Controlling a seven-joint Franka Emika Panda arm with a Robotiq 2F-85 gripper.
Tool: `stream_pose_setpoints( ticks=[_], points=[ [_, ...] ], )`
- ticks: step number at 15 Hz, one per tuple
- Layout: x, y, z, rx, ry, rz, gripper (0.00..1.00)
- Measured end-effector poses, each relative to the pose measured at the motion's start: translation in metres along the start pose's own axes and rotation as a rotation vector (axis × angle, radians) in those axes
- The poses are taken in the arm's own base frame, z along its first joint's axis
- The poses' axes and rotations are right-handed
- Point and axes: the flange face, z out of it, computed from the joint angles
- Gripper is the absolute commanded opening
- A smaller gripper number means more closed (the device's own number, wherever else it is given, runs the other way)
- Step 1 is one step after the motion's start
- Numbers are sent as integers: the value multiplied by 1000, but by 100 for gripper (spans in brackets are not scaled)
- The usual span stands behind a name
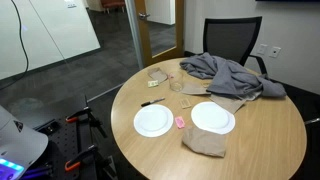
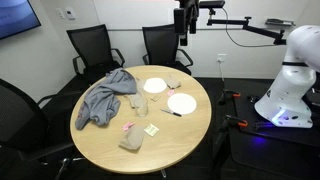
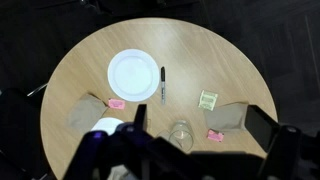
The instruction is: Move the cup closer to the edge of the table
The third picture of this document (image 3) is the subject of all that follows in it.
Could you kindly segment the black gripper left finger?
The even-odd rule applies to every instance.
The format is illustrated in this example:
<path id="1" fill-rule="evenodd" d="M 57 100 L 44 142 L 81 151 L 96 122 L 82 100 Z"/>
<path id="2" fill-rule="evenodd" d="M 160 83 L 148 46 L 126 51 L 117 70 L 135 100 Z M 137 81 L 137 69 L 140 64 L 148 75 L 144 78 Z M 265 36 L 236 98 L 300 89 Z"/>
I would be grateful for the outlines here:
<path id="1" fill-rule="evenodd" d="M 134 118 L 134 130 L 145 131 L 147 129 L 147 105 L 139 104 Z"/>

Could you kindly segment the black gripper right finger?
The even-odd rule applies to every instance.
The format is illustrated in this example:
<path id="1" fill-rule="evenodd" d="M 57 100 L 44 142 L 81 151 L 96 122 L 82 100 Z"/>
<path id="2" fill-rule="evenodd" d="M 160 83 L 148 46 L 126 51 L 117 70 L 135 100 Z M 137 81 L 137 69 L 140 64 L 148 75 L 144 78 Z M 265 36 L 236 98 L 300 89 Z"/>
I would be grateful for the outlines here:
<path id="1" fill-rule="evenodd" d="M 279 124 L 259 106 L 249 105 L 245 117 L 245 128 L 259 146 L 267 152 L 272 144 L 273 138 L 279 130 Z"/>

